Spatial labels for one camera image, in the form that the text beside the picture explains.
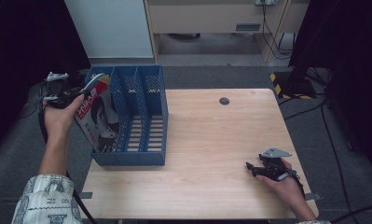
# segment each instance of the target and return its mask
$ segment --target patterned shirt sleeve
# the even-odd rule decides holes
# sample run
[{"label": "patterned shirt sleeve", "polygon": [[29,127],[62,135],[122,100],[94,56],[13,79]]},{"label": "patterned shirt sleeve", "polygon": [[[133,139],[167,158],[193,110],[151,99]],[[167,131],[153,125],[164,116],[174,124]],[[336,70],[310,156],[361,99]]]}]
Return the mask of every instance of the patterned shirt sleeve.
[{"label": "patterned shirt sleeve", "polygon": [[329,221],[304,221],[304,222],[298,222],[297,224],[330,224]]},{"label": "patterned shirt sleeve", "polygon": [[12,223],[82,223],[73,190],[73,181],[63,175],[32,177],[18,201]]}]

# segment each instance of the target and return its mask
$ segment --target human hand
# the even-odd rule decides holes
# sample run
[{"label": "human hand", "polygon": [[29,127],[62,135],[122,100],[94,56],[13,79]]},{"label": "human hand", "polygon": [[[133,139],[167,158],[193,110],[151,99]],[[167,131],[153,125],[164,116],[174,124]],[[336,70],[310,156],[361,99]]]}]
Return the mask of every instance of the human hand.
[{"label": "human hand", "polygon": [[[282,159],[282,161],[287,169],[292,168],[289,162],[284,159]],[[304,195],[302,195],[302,192],[293,177],[287,176],[279,182],[271,180],[263,175],[258,175],[256,178],[272,189],[279,196],[282,202],[286,203],[291,208],[291,210],[296,214],[298,221],[316,220],[316,216],[305,202]]]},{"label": "human hand", "polygon": [[73,123],[73,117],[83,104],[84,94],[75,98],[65,109],[57,109],[43,102],[44,123],[48,136],[55,134],[68,134]]}]

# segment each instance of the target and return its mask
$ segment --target person's left hand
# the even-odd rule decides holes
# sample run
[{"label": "person's left hand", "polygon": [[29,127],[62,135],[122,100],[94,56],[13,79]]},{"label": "person's left hand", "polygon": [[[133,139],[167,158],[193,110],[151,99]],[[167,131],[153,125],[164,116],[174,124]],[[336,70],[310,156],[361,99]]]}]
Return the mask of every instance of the person's left hand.
[{"label": "person's left hand", "polygon": [[73,117],[83,104],[84,94],[75,98],[65,109],[57,109],[43,102],[44,122],[48,136],[56,133],[68,133],[73,123]]}]

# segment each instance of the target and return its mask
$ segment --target magazine cover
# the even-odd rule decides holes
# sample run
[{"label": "magazine cover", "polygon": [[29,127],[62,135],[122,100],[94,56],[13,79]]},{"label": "magazine cover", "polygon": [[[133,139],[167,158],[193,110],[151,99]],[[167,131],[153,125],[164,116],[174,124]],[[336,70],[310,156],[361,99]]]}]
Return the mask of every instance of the magazine cover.
[{"label": "magazine cover", "polygon": [[90,90],[75,118],[96,152],[116,150],[119,130],[118,115],[112,103],[110,78],[94,74],[84,90]]}]

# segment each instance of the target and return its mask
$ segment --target white cabinet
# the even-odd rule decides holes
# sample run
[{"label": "white cabinet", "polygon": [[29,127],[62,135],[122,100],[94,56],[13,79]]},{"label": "white cabinet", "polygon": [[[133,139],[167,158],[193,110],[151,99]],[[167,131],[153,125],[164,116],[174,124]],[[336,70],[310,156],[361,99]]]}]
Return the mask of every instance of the white cabinet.
[{"label": "white cabinet", "polygon": [[65,0],[89,58],[153,58],[144,0]]}]

